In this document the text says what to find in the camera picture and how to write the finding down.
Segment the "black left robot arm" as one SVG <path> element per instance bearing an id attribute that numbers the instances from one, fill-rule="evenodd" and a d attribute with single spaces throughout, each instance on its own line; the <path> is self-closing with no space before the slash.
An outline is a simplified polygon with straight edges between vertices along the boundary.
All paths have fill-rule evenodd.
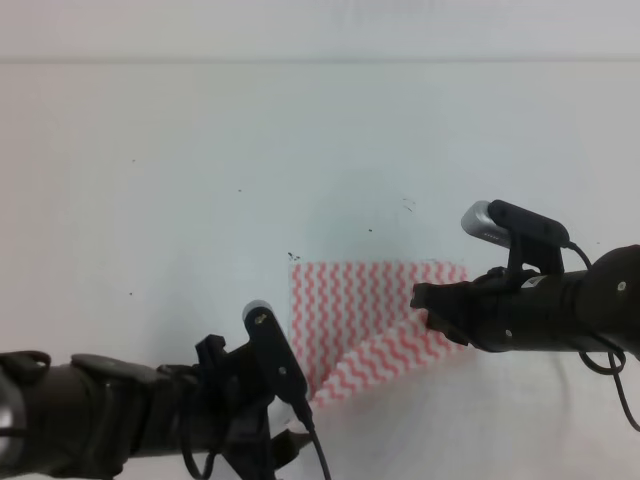
<path id="1" fill-rule="evenodd" d="M 151 368 L 40 351 L 1 357 L 1 474 L 112 479 L 133 458 L 178 455 L 207 479 L 223 458 L 242 479 L 272 479 L 311 438 L 272 434 L 275 391 L 250 345 L 227 351 L 210 335 L 193 365 Z"/>

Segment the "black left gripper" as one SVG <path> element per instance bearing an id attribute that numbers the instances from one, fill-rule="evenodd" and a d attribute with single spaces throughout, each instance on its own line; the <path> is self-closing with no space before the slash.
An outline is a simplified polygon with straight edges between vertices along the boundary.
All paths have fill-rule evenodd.
<path id="1" fill-rule="evenodd" d="M 273 479 L 312 443 L 286 429 L 270 437 L 267 407 L 274 399 L 248 344 L 227 352 L 209 335 L 196 345 L 192 366 L 164 365 L 169 376 L 149 416 L 149 452 L 179 453 L 189 475 L 210 479 L 217 457 L 241 479 Z"/>

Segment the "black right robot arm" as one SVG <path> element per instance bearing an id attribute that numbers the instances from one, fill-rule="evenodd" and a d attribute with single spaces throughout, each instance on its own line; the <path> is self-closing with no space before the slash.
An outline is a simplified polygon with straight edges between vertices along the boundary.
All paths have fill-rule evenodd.
<path id="1" fill-rule="evenodd" d="M 460 345 L 508 351 L 639 354 L 639 248 L 583 271 L 541 275 L 497 267 L 473 281 L 417 283 L 410 305 Z"/>

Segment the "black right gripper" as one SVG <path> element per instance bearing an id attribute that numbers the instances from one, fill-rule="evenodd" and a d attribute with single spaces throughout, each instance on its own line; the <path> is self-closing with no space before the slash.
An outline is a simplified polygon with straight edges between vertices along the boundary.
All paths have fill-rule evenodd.
<path id="1" fill-rule="evenodd" d="M 426 309 L 426 326 L 447 340 L 486 352 L 565 350 L 559 328 L 565 275 L 522 272 L 514 278 L 485 274 L 452 284 L 416 283 L 410 306 Z M 431 310 L 466 301 L 464 332 Z"/>

